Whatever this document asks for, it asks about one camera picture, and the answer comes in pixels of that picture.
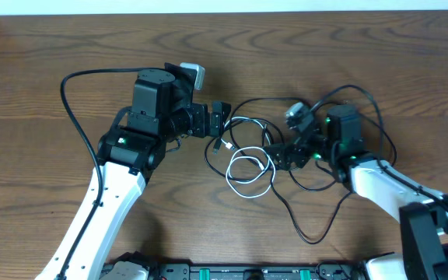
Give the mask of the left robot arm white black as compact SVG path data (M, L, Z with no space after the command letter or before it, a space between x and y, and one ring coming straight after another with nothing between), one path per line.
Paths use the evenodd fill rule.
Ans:
M183 135L218 138L231 106L194 103L205 69L197 64L136 68L132 104L120 109L95 149L88 191L39 279L98 279L118 231L166 146Z

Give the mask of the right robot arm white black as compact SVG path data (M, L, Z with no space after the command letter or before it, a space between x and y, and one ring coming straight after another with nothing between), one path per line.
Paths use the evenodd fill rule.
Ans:
M402 252L364 261L366 279L448 279L448 194L427 188L396 171L365 147L361 115L352 105L327 112L321 131L314 112L302 103L285 114L297 136L265 147L281 170L302 168L310 159L328 163L334 179L366 198L400 224Z

